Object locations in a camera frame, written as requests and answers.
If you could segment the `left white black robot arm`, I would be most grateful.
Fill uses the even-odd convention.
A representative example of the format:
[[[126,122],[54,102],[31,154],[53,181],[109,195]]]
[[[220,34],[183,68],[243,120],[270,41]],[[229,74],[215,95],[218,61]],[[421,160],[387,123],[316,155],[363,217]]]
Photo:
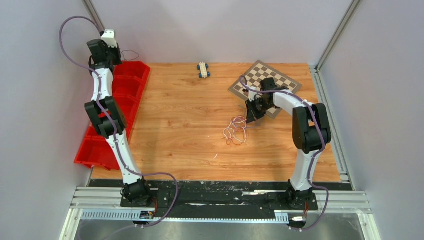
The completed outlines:
[[[153,201],[153,193],[137,167],[127,139],[127,122],[113,97],[114,68],[122,63],[117,46],[109,46],[102,39],[87,42],[91,53],[88,70],[94,81],[94,93],[84,107],[98,135],[110,146],[122,174],[123,200],[139,207],[147,207]]]

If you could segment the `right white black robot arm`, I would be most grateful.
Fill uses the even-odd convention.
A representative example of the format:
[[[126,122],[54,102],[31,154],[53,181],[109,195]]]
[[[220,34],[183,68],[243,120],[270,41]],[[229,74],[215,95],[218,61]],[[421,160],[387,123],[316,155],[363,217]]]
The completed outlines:
[[[290,209],[303,207],[313,197],[312,177],[318,158],[332,140],[326,106],[311,103],[287,87],[277,86],[272,77],[262,80],[259,89],[248,86],[244,75],[239,82],[249,93],[245,102],[247,123],[263,118],[272,108],[292,116],[292,139],[298,151],[293,175],[281,201]]]

